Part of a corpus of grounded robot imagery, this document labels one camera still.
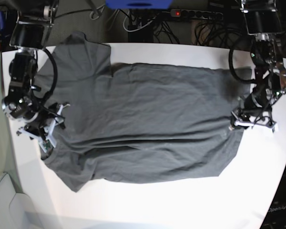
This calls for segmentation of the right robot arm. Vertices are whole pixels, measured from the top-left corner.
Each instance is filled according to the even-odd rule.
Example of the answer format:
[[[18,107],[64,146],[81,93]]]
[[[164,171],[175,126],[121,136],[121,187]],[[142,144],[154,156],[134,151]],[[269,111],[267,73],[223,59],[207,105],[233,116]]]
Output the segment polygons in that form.
[[[59,2],[57,0],[14,0],[17,20],[10,39],[10,47],[16,48],[9,66],[8,95],[2,99],[2,110],[11,120],[23,121],[18,132],[26,133],[41,142],[48,140],[47,120],[55,120],[59,114],[44,105],[52,96],[58,80],[58,69],[45,44],[54,25]],[[38,70],[37,52],[42,50],[53,66],[53,81],[42,98],[34,93],[41,88],[34,82]]]

